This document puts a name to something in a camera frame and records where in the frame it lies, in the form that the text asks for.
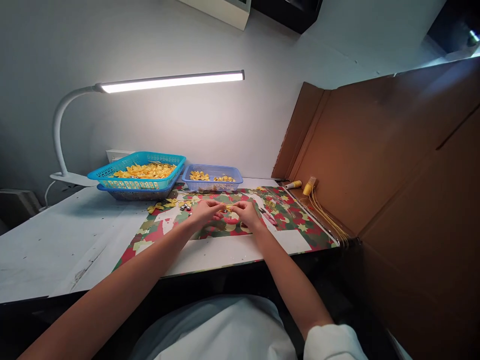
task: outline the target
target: white sleeve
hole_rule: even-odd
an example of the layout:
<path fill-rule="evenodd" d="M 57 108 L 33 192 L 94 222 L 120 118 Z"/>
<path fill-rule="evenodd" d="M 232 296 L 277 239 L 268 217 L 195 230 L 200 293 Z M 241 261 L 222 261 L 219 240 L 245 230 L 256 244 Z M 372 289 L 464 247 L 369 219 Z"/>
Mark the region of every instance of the white sleeve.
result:
<path fill-rule="evenodd" d="M 357 334 L 348 325 L 314 326 L 308 332 L 304 360 L 367 360 Z"/>

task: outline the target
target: white shirt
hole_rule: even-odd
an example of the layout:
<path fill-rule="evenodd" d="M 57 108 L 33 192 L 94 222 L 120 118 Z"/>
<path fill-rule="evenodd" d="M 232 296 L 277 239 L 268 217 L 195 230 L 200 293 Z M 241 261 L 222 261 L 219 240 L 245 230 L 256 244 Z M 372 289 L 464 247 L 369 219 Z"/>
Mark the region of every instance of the white shirt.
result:
<path fill-rule="evenodd" d="M 347 325 L 315 326 L 305 360 L 366 360 Z M 259 296 L 222 296 L 174 311 L 140 338 L 130 360 L 296 360 L 277 308 Z"/>

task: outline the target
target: desk lamp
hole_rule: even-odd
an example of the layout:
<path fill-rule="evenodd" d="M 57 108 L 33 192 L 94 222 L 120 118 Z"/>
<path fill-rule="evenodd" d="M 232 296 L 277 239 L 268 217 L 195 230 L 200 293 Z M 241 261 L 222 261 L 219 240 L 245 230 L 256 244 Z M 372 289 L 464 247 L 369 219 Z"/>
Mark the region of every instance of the desk lamp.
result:
<path fill-rule="evenodd" d="M 201 74 L 150 77 L 145 79 L 98 83 L 94 86 L 83 87 L 69 92 L 60 100 L 60 103 L 56 107 L 53 115 L 53 143 L 55 145 L 55 153 L 58 163 L 60 164 L 61 171 L 51 174 L 50 177 L 54 180 L 81 185 L 84 187 L 91 187 L 98 184 L 98 181 L 96 180 L 91 180 L 86 176 L 69 172 L 67 170 L 67 166 L 65 165 L 65 159 L 62 153 L 62 145 L 60 143 L 60 124 L 62 123 L 62 116 L 64 115 L 65 109 L 73 99 L 89 93 L 113 94 L 132 90 L 166 88 L 180 85 L 223 83 L 244 79 L 245 73 L 243 70 L 207 72 Z"/>

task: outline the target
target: thread spool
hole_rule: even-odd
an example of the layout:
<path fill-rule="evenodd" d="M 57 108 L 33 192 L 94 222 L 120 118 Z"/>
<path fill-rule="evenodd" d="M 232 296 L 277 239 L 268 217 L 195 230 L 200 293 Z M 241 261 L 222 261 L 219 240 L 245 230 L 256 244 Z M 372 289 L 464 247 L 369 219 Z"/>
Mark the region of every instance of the thread spool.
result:
<path fill-rule="evenodd" d="M 297 180 L 285 185 L 285 189 L 294 189 L 294 188 L 299 188 L 301 186 L 302 186 L 302 182 L 300 180 Z"/>
<path fill-rule="evenodd" d="M 310 180 L 308 180 L 305 187 L 303 188 L 303 195 L 309 196 L 312 193 L 312 189 L 316 181 L 317 181 L 317 178 L 315 176 L 310 177 Z"/>

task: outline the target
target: black cabinet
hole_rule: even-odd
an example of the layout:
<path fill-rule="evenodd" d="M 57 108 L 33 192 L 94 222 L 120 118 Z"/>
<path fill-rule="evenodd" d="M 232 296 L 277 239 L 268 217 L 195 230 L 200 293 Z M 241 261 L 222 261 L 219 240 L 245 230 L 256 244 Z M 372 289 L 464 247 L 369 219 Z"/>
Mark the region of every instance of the black cabinet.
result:
<path fill-rule="evenodd" d="M 323 0 L 251 0 L 251 7 L 303 34 L 317 21 Z"/>

